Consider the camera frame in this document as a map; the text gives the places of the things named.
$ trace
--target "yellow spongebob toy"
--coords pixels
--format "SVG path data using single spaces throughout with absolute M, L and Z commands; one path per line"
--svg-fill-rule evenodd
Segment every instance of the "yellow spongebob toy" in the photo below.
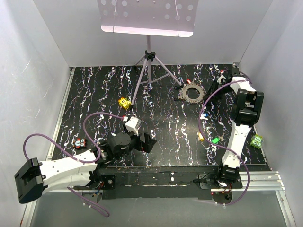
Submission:
M 121 99 L 119 99 L 119 105 L 127 110 L 129 108 L 129 106 L 131 105 L 131 102 L 128 101 L 126 98 L 121 98 Z

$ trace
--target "gray wall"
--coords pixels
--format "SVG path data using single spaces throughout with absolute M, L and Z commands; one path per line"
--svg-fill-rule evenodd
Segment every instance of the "gray wall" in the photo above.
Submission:
M 269 165 L 278 170 L 297 226 L 303 226 L 303 2 L 274 1 L 240 63 L 265 100 L 258 133 Z
M 100 28 L 97 0 L 34 0 L 69 66 L 134 64 L 143 35 Z M 152 37 L 165 64 L 239 62 L 272 0 L 200 0 L 194 35 Z
M 33 132 L 52 136 L 69 67 L 32 0 L 0 0 L 0 226 L 19 226 L 14 174 Z M 49 142 L 32 138 L 28 155 L 45 160 Z

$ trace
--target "red toy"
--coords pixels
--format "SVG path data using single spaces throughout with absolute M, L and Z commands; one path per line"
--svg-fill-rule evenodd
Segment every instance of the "red toy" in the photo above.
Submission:
M 74 148 L 76 148 L 76 149 L 85 148 L 86 147 L 86 143 L 87 143 L 86 139 L 77 138 L 76 140 L 72 141 L 72 146 Z

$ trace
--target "music stand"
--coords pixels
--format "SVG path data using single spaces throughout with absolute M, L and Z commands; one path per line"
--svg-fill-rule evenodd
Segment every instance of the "music stand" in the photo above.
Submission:
M 192 36 L 198 2 L 199 0 L 98 0 L 103 31 L 146 35 L 147 50 L 134 64 L 136 66 L 144 59 L 130 109 L 134 105 L 140 84 L 153 83 L 170 76 L 180 87 L 184 86 L 160 61 L 156 53 L 151 51 L 151 35 Z M 167 72 L 154 80 L 152 80 L 153 60 Z M 146 66 L 148 80 L 141 82 Z

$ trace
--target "yellow object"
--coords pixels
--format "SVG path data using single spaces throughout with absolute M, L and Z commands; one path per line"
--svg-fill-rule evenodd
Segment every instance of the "yellow object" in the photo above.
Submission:
M 128 101 L 126 98 L 121 98 L 121 99 L 119 99 L 119 105 L 120 106 L 122 106 L 124 109 L 128 109 L 129 108 L 129 106 L 131 105 L 131 102 L 130 101 Z
M 200 132 L 198 132 L 198 138 L 199 138 L 200 141 L 203 141 L 203 140 L 204 140 L 204 138 L 203 138 L 203 136 L 201 135 Z

